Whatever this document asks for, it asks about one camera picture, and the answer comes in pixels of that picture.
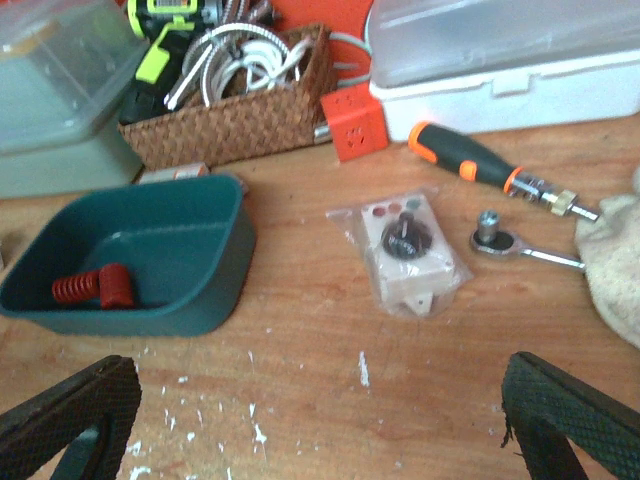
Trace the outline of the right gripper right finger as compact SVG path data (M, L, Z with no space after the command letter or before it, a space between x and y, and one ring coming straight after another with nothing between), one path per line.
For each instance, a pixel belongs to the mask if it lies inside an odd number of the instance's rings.
M510 356L503 445L516 439L533 479L586 479L573 445L618 479L639 477L639 413L537 355Z

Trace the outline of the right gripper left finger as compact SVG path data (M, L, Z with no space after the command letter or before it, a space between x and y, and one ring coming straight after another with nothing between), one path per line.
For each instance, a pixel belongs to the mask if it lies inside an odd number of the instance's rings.
M1 477L114 479L141 402L130 357L107 356L1 414Z

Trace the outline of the white knit work glove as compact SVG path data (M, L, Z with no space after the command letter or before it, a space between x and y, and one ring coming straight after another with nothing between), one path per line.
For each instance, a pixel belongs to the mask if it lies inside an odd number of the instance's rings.
M579 220L574 241L593 304L623 340L639 346L639 173L632 177L631 194L600 202L594 223Z

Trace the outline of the bagged white switch box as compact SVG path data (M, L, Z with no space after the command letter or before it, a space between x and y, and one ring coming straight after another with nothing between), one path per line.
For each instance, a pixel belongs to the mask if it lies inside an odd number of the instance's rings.
M440 314L472 278L430 205L435 193L419 187L326 213L358 248L373 296L390 314Z

